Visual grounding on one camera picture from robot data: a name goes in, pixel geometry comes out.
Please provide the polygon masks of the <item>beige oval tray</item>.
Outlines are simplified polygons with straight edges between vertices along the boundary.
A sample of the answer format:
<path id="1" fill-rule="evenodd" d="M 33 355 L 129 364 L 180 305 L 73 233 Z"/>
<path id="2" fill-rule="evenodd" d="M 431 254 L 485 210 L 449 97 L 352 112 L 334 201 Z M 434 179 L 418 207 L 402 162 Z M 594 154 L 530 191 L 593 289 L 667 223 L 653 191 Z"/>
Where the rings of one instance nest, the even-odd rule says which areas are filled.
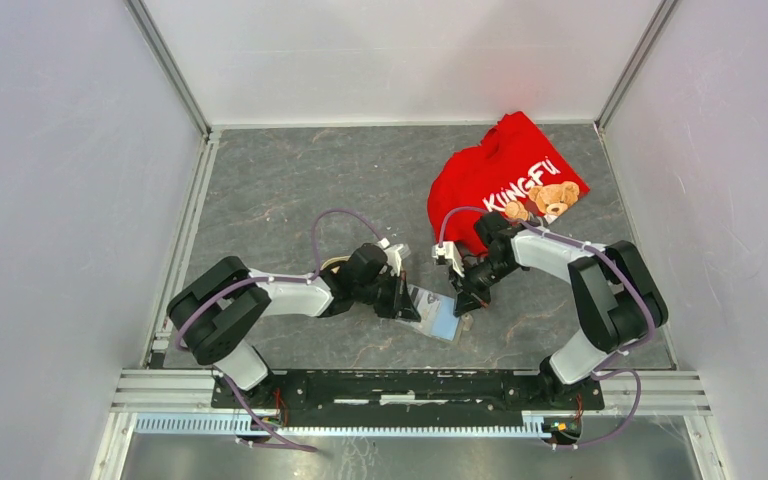
<path id="1" fill-rule="evenodd" d="M 341 265 L 343 265 L 345 262 L 349 260 L 349 256 L 339 256 L 339 257 L 333 257 L 323 262 L 321 265 L 320 271 L 332 271 L 333 269 L 339 268 Z"/>

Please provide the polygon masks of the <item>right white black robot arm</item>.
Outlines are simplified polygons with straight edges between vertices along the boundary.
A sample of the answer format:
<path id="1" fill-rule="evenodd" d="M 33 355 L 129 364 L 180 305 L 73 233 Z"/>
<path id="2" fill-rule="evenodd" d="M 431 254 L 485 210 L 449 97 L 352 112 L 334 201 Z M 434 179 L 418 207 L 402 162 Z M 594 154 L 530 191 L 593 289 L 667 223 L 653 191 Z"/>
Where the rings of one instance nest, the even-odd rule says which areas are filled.
<path id="1" fill-rule="evenodd" d="M 605 245 L 556 234 L 499 212 L 482 215 L 474 230 L 484 256 L 466 265 L 456 244 L 439 239 L 435 260 L 449 268 L 461 316 L 491 301 L 491 289 L 517 270 L 540 270 L 572 291 L 579 327 L 539 367 L 537 392 L 551 408 L 562 408 L 585 379 L 605 378 L 604 368 L 649 342 L 668 320 L 668 307 L 636 245 Z"/>

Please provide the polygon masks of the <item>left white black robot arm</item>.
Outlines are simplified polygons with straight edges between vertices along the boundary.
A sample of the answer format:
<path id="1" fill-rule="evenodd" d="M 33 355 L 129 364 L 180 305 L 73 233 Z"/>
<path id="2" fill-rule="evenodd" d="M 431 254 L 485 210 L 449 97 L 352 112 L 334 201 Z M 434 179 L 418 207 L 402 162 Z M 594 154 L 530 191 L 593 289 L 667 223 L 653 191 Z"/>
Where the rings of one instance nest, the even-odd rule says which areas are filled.
<path id="1" fill-rule="evenodd" d="M 175 345 L 234 381 L 248 406 L 262 407 L 273 397 L 274 381 L 245 339 L 255 323 L 284 315 L 333 317 L 356 304 L 380 318 L 418 322 L 403 266 L 409 254 L 405 244 L 365 243 L 347 259 L 307 275 L 262 272 L 237 256 L 225 257 L 168 303 L 167 317 L 178 332 Z"/>

